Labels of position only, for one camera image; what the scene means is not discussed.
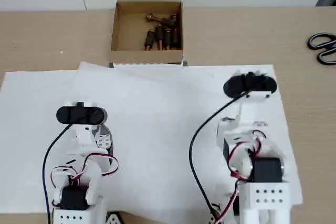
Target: paper sheet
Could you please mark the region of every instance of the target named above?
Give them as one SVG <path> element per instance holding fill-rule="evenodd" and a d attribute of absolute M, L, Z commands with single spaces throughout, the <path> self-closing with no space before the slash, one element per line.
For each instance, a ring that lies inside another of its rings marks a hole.
<path fill-rule="evenodd" d="M 272 66 L 244 67 L 263 68 L 274 76 Z M 102 181 L 101 190 L 111 210 L 166 223 L 205 223 L 208 211 L 189 168 L 188 147 L 198 126 L 229 100 L 222 91 L 223 83 L 237 68 L 122 68 L 7 75 L 0 94 L 0 161 L 11 166 L 1 167 L 2 174 L 8 176 L 2 178 L 0 211 L 45 211 L 43 155 L 64 127 L 56 121 L 55 113 L 64 101 L 81 100 L 97 102 L 109 113 L 107 126 L 121 165 L 115 176 Z M 237 106 L 232 106 L 221 116 L 236 113 Z M 292 160 L 289 179 L 294 203 L 299 204 L 300 181 L 279 91 L 263 104 L 259 116 L 269 122 L 273 141 Z M 234 182 L 216 146 L 219 118 L 200 132 L 193 152 L 210 199 L 230 193 Z M 47 169 L 58 164 L 71 134 L 53 149 Z"/>

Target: black scissors handle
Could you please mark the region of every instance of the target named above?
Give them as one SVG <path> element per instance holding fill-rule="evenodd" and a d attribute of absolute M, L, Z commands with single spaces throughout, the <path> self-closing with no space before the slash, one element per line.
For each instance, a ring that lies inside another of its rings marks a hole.
<path fill-rule="evenodd" d="M 329 39 L 329 41 L 323 42 L 321 44 L 314 44 L 313 41 L 316 38 L 327 38 L 327 39 Z M 307 41 L 307 46 L 311 50 L 326 49 L 324 52 L 321 52 L 317 55 L 317 61 L 319 63 L 323 64 L 323 65 L 336 65 L 336 60 L 327 61 L 327 60 L 323 59 L 324 56 L 336 53 L 335 44 L 336 44 L 336 36 L 334 34 L 330 34 L 330 33 L 314 34 Z"/>
<path fill-rule="evenodd" d="M 327 38 L 327 39 L 330 39 L 330 40 L 327 41 L 327 42 L 323 42 L 321 44 L 314 44 L 313 40 L 315 40 L 316 38 Z M 330 33 L 314 34 L 307 41 L 307 46 L 311 50 L 318 50 L 318 49 L 322 49 L 322 48 L 330 49 L 335 44 L 336 44 L 336 36 L 334 34 L 330 34 Z"/>

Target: open cardboard box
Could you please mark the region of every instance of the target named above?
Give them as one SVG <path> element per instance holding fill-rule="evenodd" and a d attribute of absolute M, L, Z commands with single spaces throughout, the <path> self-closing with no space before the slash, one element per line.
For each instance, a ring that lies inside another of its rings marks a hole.
<path fill-rule="evenodd" d="M 153 13 L 169 18 L 179 16 L 180 48 L 157 50 L 154 42 L 151 51 L 144 51 L 147 31 L 157 22 L 148 22 L 146 15 Z M 183 59 L 182 2 L 180 1 L 117 1 L 115 6 L 111 43 L 113 63 L 181 63 Z"/>

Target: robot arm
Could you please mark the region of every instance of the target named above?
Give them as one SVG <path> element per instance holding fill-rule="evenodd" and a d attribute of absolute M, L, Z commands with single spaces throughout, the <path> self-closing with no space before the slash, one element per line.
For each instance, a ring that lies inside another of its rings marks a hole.
<path fill-rule="evenodd" d="M 104 109 L 79 102 L 61 107 L 57 119 L 73 124 L 76 147 L 69 150 L 68 162 L 51 171 L 54 185 L 54 224 L 80 221 L 85 224 L 105 224 L 106 203 L 98 187 L 103 176 L 118 170 L 118 160 L 112 155 L 112 136 L 104 125 Z M 120 223 L 113 216 L 113 223 Z"/>
<path fill-rule="evenodd" d="M 238 73 L 225 84 L 226 94 L 230 96 L 233 89 L 240 94 L 242 90 L 237 87 L 245 87 L 247 84 L 239 85 L 237 82 L 247 82 L 248 78 L 257 78 L 258 74 Z M 258 106 L 275 90 L 276 86 L 275 89 L 251 91 L 239 100 L 237 116 L 223 118 L 218 124 L 217 145 L 223 151 L 232 176 L 240 180 L 234 192 L 234 196 L 239 196 L 236 202 L 239 204 L 240 224 L 263 224 L 259 216 L 264 210 L 268 212 L 269 224 L 290 223 L 290 188 L 285 181 L 289 162 L 272 141 L 267 122 L 256 120 Z M 222 213 L 219 219 L 217 217 L 211 223 L 222 223 L 224 215 Z"/>

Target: wooden table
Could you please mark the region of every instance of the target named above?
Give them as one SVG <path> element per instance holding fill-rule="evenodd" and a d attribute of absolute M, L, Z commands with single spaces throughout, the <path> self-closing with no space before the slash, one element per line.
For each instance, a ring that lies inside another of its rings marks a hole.
<path fill-rule="evenodd" d="M 304 204 L 292 223 L 334 223 L 336 68 L 317 63 L 306 39 L 336 33 L 334 7 L 185 8 L 189 65 L 273 64 L 301 179 Z M 0 13 L 0 76 L 5 71 L 107 65 L 112 10 Z M 126 223 L 153 223 L 123 215 Z M 46 223 L 45 215 L 0 215 L 0 223 Z"/>

